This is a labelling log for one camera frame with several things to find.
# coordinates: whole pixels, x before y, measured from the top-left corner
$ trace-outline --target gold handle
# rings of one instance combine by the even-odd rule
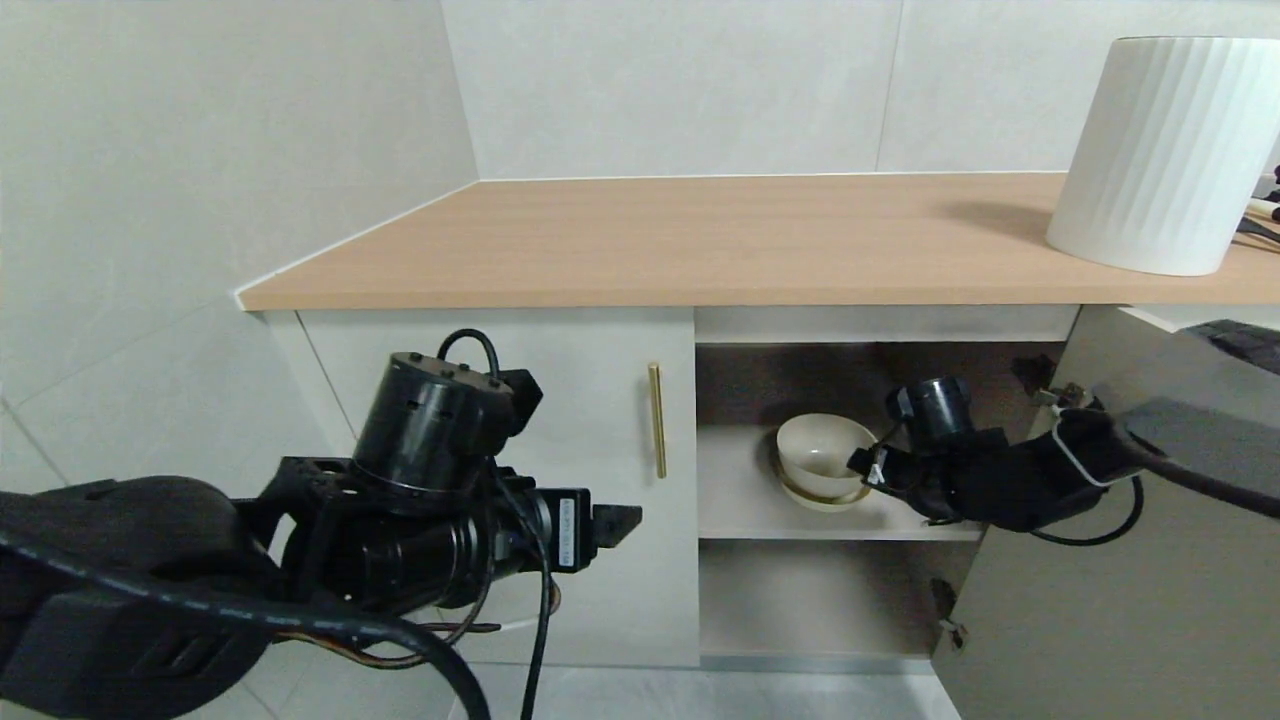
[[[662,368],[649,363],[649,406],[653,411],[653,451],[658,457],[658,479],[667,477],[667,432],[662,427]]]

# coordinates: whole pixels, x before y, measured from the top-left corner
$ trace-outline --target white label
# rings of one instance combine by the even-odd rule
[[[881,471],[881,468],[884,465],[886,455],[888,455],[888,451],[884,450],[883,447],[876,452],[876,464],[872,465],[870,471],[867,473],[867,484],[869,486],[884,484],[884,473]]]
[[[559,562],[561,568],[573,566],[573,553],[577,548],[577,502],[571,498],[561,500],[561,542]]]

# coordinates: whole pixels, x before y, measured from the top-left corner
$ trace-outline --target countertop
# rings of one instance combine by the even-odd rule
[[[1280,304],[1280,249],[1202,278],[1048,247],[1057,173],[480,182],[243,290],[246,310]]]

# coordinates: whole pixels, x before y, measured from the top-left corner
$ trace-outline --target bowl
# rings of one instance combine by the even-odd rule
[[[861,489],[854,491],[849,495],[824,498],[809,495],[808,492],[795,487],[795,483],[792,483],[791,479],[782,473],[781,468],[778,469],[778,475],[781,475],[782,479],[782,492],[787,493],[787,497],[794,500],[800,507],[815,510],[818,512],[844,512],[854,505],[858,505],[859,500],[867,497],[872,492],[872,488],[863,486]]]
[[[849,418],[815,413],[783,423],[777,443],[787,478],[804,492],[831,500],[863,487],[863,477],[845,464],[855,450],[876,445],[876,436]]]

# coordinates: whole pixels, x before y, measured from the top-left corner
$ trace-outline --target cabinet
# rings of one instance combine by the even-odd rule
[[[1162,351],[1212,307],[773,307],[302,311],[346,420],[360,428],[385,357],[479,327],[547,392],[502,460],[544,486],[639,503],[640,528],[564,578],[548,661],[575,665],[936,669],[965,717],[1261,717],[1280,702],[1275,523],[1153,479],[1124,542],[1064,548],[972,524],[929,528],[872,496],[838,515],[777,487],[769,433],[831,411],[888,429],[884,393],[965,377],[979,427],[1043,432],[1012,357],[1060,357],[1097,384]],[[1244,319],[1271,320],[1275,309]],[[481,364],[477,347],[458,360]],[[655,474],[646,368],[663,374],[668,477]],[[1084,537],[1128,488],[1053,528]],[[959,591],[964,651],[940,641],[929,580]],[[483,616],[532,615],[536,580],[494,585]],[[531,632],[468,639],[472,660],[527,661]]]
[[[639,505],[644,521],[584,573],[559,578],[547,661],[692,666],[698,650],[698,486],[691,309],[404,310],[301,313],[351,425],[362,427],[387,356],[434,354],[462,327],[484,329],[503,366],[527,368],[545,393],[499,460],[543,487],[586,487],[596,502]],[[484,366],[463,341],[453,361]],[[657,477],[649,364],[662,370],[667,477]],[[534,574],[495,583],[480,619],[538,614]],[[465,639],[474,661],[527,662],[534,630]]]
[[[1240,316],[1151,310],[1085,307],[1056,383],[1114,380],[1176,352],[1166,331]],[[1280,313],[1242,319],[1277,327]],[[1280,427],[1280,409],[1270,411]],[[987,532],[952,614],[968,642],[963,652],[940,643],[933,657],[961,716],[1275,717],[1280,524],[1158,478],[1146,489],[1146,512],[1123,542],[1078,550]],[[1130,502],[1126,488],[1114,491],[1052,532],[1107,532]]]

